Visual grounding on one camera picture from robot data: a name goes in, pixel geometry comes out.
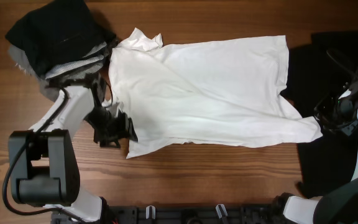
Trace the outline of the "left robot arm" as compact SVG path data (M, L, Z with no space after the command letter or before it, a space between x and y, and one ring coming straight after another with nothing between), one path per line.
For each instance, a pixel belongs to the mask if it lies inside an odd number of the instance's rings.
M72 138L86 121L95 143L119 148L120 139L138 140L131 118L103 105L111 87L99 73L53 78L47 88L58 91L53 106L30 129L9 136L5 207L21 216L51 212L52 223L118 223L106 200L81 186Z

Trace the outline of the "white t-shirt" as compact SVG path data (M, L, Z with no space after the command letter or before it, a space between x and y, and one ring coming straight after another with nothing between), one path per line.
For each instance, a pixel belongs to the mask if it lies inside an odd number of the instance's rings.
M134 29L113 48L108 73L137 135L128 157L171 144L258 148L320 138L318 122L282 96L288 67L283 35L164 45Z

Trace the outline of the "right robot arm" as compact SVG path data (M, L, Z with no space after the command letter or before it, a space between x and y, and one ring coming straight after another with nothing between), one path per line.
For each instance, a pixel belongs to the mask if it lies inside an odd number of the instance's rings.
M290 223L358 223L358 67L331 61L344 73L323 95L309 92L296 101L310 106L323 137L298 148L303 196L275 199Z

